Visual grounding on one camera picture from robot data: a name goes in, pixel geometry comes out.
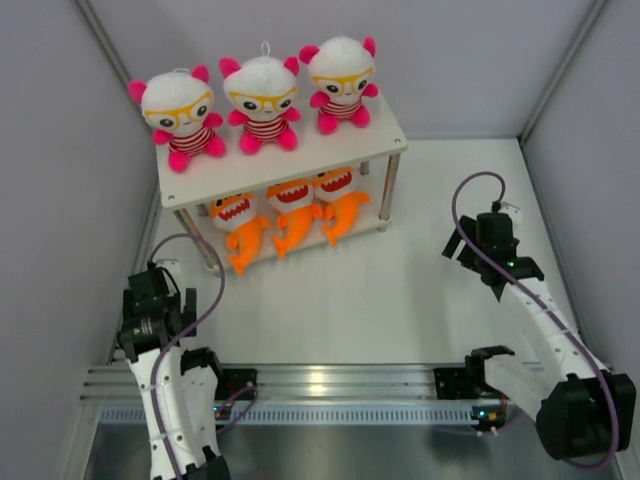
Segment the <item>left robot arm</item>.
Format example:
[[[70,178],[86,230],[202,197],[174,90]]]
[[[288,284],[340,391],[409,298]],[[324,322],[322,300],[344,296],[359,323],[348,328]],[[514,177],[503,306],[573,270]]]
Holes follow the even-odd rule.
[[[229,479],[212,411],[226,386],[209,348],[184,350],[196,328],[197,292],[180,293],[163,267],[129,277],[118,347],[137,383],[147,426],[151,479]]]

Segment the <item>pink white plush with glasses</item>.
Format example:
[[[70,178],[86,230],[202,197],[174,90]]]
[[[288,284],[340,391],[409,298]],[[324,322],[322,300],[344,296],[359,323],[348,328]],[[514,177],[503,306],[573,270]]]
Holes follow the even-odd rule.
[[[358,128],[370,124],[371,113],[364,100],[379,94],[373,82],[376,53],[377,44],[371,36],[361,41],[337,36],[299,51],[298,58],[308,67],[316,88],[309,104],[317,111],[321,134],[334,133],[344,121]]]

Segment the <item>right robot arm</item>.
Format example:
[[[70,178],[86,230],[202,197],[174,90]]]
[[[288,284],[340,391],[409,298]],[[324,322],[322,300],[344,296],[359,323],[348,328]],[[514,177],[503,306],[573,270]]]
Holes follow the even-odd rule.
[[[467,359],[468,388],[480,397],[497,390],[512,400],[534,421],[543,448],[556,460],[611,458],[629,447],[636,387],[597,359],[567,323],[538,264],[518,256],[513,231],[504,212],[462,216],[442,254],[479,275],[542,370],[532,371],[509,347],[483,347]]]

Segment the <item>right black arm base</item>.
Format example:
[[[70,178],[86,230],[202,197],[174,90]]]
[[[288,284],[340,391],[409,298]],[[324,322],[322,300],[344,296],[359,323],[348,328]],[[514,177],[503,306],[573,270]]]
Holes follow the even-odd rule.
[[[483,369],[440,367],[433,370],[439,400],[502,400],[509,398],[486,383]]]

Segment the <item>orange shark plush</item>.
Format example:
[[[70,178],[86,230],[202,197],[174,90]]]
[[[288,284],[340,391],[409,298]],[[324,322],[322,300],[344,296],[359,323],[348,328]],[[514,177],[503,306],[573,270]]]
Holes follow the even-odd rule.
[[[312,177],[315,197],[325,204],[323,233],[331,247],[351,232],[359,218],[360,207],[371,202],[370,196],[358,189],[359,174],[351,167],[341,167]]]
[[[259,214],[252,192],[212,201],[209,218],[217,229],[227,233],[228,260],[235,273],[242,276],[261,253],[263,231],[271,227],[270,220]]]
[[[307,238],[314,220],[323,209],[314,202],[314,187],[309,178],[271,185],[266,190],[268,204],[277,212],[276,228],[282,235],[272,237],[280,259],[297,249]]]

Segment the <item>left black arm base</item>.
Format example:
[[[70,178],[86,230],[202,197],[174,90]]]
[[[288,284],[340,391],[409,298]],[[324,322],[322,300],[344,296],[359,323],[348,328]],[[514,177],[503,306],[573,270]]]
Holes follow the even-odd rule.
[[[236,393],[257,385],[255,368],[224,368],[215,393],[217,400],[228,400]]]

